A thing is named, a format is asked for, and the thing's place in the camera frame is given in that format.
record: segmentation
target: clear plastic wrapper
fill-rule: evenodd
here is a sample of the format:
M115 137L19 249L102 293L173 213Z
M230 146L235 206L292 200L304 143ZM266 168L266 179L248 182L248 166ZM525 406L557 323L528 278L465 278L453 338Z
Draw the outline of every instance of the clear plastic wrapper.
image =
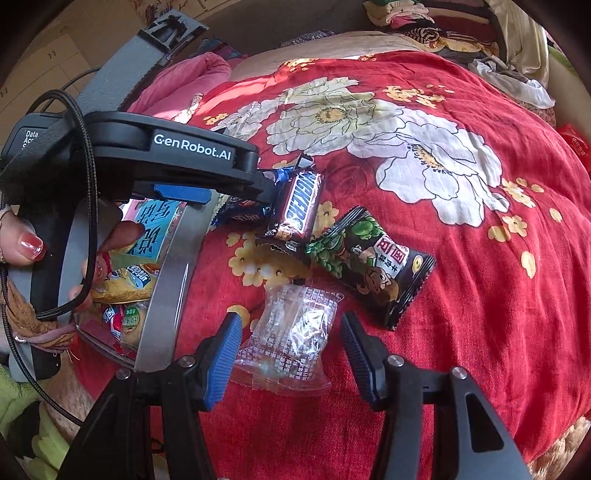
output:
M318 288L272 288L252 336L241 346L232 381L279 395L330 390L320 354L328 342L338 296Z

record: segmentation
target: screw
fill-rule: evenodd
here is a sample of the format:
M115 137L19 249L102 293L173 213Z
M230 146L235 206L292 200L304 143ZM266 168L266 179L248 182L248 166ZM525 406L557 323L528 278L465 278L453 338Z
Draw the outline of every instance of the screw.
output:
M195 357L185 355L178 359L178 364L183 368L190 368L195 365Z
M465 380L468 377L468 372L466 372L466 369L462 367L453 367L452 375L459 378L460 380Z
M400 355L390 355L388 357L388 363L393 367L401 367L404 365L404 358Z
M131 377L131 371L129 368L121 368L120 370L117 370L115 376L117 377L117 380L127 380Z

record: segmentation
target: snickers bar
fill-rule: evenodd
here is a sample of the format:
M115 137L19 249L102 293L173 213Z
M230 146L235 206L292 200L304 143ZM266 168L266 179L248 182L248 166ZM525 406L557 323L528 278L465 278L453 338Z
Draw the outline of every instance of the snickers bar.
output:
M269 227L263 236L257 237L256 244L272 245L305 261L305 245L312 236L322 185L320 173L294 173L283 185Z

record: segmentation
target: yellow snack bag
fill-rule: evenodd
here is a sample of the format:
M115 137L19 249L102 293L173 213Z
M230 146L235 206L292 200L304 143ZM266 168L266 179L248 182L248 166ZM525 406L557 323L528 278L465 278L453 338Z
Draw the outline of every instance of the yellow snack bag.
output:
M91 290L92 300L96 303L149 300L156 285L158 271L156 264L131 265L115 270Z

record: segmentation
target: floral blanket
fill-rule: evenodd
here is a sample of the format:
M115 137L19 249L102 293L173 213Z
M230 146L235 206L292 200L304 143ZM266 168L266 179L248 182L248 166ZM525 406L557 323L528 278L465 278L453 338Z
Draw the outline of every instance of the floral blanket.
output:
M440 57L396 52L302 59L225 83L190 124L258 145L260 167L312 155L326 179L315 235L363 205L437 266L390 332L320 267L256 247L252 226L223 225L204 241L178 355L226 311L240 313L247 337L265 289L302 276L345 293L339 317L355 309L392 352L423 368L466 367L527 461L591 409L590 183L540 118ZM329 394L285 398L230 384L201 416L218 476L368 478L382 417L358 395L338 320L323 354ZM80 350L79 378L96 396L115 367ZM426 431L432 422L427 412ZM422 478L430 448L427 435Z

